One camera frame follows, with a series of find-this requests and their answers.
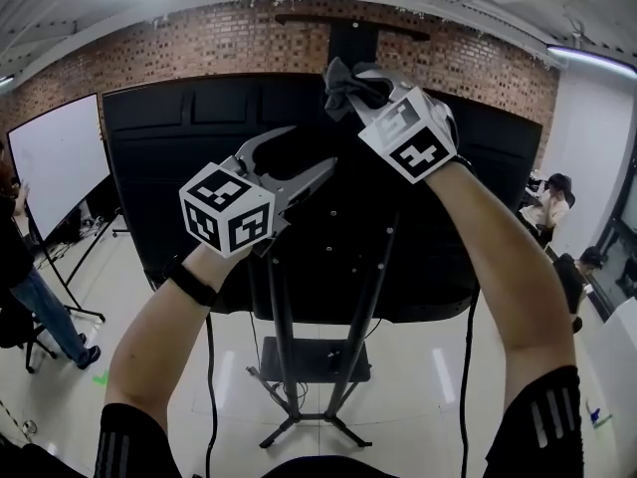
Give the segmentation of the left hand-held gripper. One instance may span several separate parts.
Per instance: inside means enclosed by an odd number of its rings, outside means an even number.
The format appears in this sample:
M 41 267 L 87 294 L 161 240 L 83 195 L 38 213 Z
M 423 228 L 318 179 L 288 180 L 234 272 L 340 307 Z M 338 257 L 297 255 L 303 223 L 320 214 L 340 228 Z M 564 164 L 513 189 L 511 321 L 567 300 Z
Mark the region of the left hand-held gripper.
M 222 163 L 208 163 L 178 191 L 187 232 L 224 258 L 252 248 L 264 255 L 287 226 L 283 215 L 334 174 L 330 157 L 289 179 L 255 172 L 256 149 L 297 127 L 268 130 L 247 140 Z

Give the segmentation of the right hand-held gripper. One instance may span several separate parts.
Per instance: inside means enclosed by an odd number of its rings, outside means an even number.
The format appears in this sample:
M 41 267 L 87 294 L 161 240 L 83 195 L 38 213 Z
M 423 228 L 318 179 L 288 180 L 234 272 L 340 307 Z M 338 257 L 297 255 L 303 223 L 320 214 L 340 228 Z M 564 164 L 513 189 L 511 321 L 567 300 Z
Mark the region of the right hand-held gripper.
M 347 98 L 363 124 L 358 134 L 374 152 L 415 184 L 458 154 L 458 134 L 451 109 L 428 96 L 393 69 L 371 68 L 355 75 L 386 100 L 379 105 Z

